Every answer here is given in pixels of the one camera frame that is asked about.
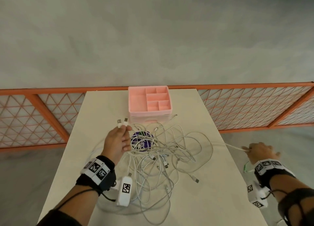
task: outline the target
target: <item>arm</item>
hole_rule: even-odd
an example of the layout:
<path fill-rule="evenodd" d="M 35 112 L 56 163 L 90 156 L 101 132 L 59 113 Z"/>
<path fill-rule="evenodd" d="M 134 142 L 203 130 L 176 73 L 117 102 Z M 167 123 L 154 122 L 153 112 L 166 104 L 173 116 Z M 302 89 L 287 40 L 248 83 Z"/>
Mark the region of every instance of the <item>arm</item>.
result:
<path fill-rule="evenodd" d="M 264 143 L 252 143 L 249 145 L 249 148 L 243 147 L 244 150 L 246 150 L 246 154 L 249 157 L 250 162 L 254 165 L 257 161 L 259 160 L 265 160 L 265 159 L 279 159 L 280 158 L 280 153 L 275 153 L 273 151 L 272 146 L 266 146 Z M 303 184 L 296 178 L 293 178 L 288 175 L 275 175 L 270 179 L 270 187 L 271 190 L 283 190 L 287 193 L 292 192 L 295 189 L 298 188 L 310 188 L 307 185 Z M 286 194 L 283 192 L 274 192 L 273 193 L 277 202 L 280 202 Z M 308 197 L 303 199 L 300 202 L 302 209 L 305 214 L 310 212 L 311 210 L 314 209 L 314 197 Z M 290 222 L 292 226 L 299 226 L 300 221 L 302 219 L 302 214 L 300 211 L 300 208 L 298 205 L 293 205 L 289 211 L 288 211 L 288 216 L 290 219 Z"/>
<path fill-rule="evenodd" d="M 122 155 L 126 151 L 131 150 L 131 139 L 129 132 L 132 128 L 130 126 L 125 127 L 122 125 L 120 128 L 114 128 L 111 130 L 104 143 L 104 149 L 101 155 L 110 159 L 115 165 L 118 164 Z M 66 200 L 75 194 L 82 192 L 84 190 L 89 190 L 83 192 L 70 201 L 62 205 Z M 48 226 L 56 223 L 61 225 L 64 220 L 70 225 L 82 225 L 87 226 L 92 212 L 95 208 L 96 202 L 98 200 L 98 192 L 92 190 L 89 186 L 76 185 L 69 193 L 59 202 L 59 204 L 54 208 L 54 211 L 50 211 L 39 223 L 39 225 Z M 60 218 L 60 212 L 63 212 L 63 218 Z"/>

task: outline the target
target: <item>person's left hand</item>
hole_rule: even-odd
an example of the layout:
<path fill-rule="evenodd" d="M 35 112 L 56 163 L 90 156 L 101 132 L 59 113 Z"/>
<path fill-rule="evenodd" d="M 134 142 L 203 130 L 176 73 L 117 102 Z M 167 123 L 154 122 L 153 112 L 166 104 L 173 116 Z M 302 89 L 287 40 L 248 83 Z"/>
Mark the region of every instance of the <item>person's left hand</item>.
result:
<path fill-rule="evenodd" d="M 120 128 L 115 127 L 112 129 L 105 139 L 104 149 L 101 155 L 108 157 L 117 165 L 123 153 L 131 151 L 131 138 L 129 134 L 131 130 L 131 126 L 126 127 L 124 125 Z"/>

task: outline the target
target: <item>orange railing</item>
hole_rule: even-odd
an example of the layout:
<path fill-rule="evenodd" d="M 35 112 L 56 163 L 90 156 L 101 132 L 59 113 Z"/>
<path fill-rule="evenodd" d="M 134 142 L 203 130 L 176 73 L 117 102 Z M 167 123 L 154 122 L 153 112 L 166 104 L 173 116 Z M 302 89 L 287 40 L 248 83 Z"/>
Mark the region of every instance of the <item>orange railing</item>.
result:
<path fill-rule="evenodd" d="M 177 85 L 197 89 L 220 133 L 314 125 L 314 83 Z M 128 87 L 0 90 L 0 151 L 65 146 L 85 92 Z"/>

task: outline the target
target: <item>white table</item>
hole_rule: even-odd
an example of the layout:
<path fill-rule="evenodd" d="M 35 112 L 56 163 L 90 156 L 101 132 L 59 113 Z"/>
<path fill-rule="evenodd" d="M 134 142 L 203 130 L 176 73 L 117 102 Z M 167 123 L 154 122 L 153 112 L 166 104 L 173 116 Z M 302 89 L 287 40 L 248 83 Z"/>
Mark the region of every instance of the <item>white table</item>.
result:
<path fill-rule="evenodd" d="M 200 180 L 198 184 L 188 175 L 180 174 L 163 225 L 266 226 L 260 210 L 249 203 L 246 184 L 197 90 L 173 89 L 170 94 L 173 114 L 178 114 L 172 124 L 180 124 L 185 133 L 202 132 L 211 141 L 222 144 L 214 146 L 211 160 L 194 173 Z M 91 150 L 116 126 L 116 120 L 125 116 L 128 91 L 87 92 L 39 220 L 73 187 Z M 160 217 L 158 210 L 149 216 Z M 118 216 L 96 207 L 89 225 L 150 224 L 141 214 Z"/>

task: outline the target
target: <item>hand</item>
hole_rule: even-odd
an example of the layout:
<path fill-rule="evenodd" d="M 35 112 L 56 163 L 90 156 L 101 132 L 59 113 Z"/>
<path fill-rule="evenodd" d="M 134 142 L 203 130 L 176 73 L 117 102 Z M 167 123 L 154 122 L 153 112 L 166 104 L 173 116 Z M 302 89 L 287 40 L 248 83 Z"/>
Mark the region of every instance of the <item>hand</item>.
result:
<path fill-rule="evenodd" d="M 254 165 L 259 160 L 276 159 L 279 160 L 280 152 L 275 153 L 272 146 L 266 146 L 263 142 L 251 143 L 249 148 L 243 146 L 250 162 Z"/>
<path fill-rule="evenodd" d="M 128 132 L 131 130 L 131 126 L 115 127 L 105 139 L 104 149 L 101 154 L 112 160 L 115 165 L 118 164 L 124 152 L 131 151 L 131 138 Z"/>

